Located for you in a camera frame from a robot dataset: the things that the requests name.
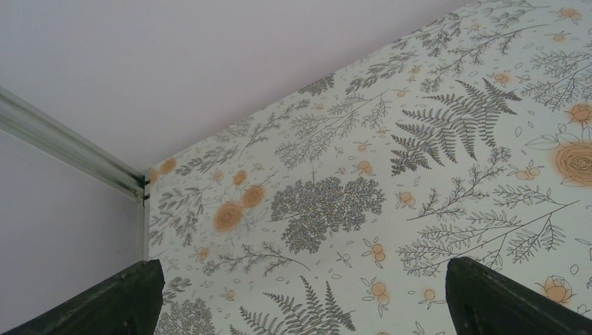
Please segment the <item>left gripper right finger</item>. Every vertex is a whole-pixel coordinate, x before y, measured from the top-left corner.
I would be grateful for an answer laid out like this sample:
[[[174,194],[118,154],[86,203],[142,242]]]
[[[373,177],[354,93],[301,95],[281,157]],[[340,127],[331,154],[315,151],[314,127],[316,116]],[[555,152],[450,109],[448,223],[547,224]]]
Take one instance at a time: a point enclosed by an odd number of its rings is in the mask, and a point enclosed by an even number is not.
[[[591,319],[467,257],[448,262],[445,299],[461,335],[591,333]]]

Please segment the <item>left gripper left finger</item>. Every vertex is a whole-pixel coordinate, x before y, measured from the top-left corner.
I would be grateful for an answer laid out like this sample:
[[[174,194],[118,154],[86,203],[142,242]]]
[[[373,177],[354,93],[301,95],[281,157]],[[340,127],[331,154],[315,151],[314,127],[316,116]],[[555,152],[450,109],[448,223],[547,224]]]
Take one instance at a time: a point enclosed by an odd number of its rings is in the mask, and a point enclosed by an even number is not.
[[[143,260],[6,334],[153,334],[163,306],[159,260]]]

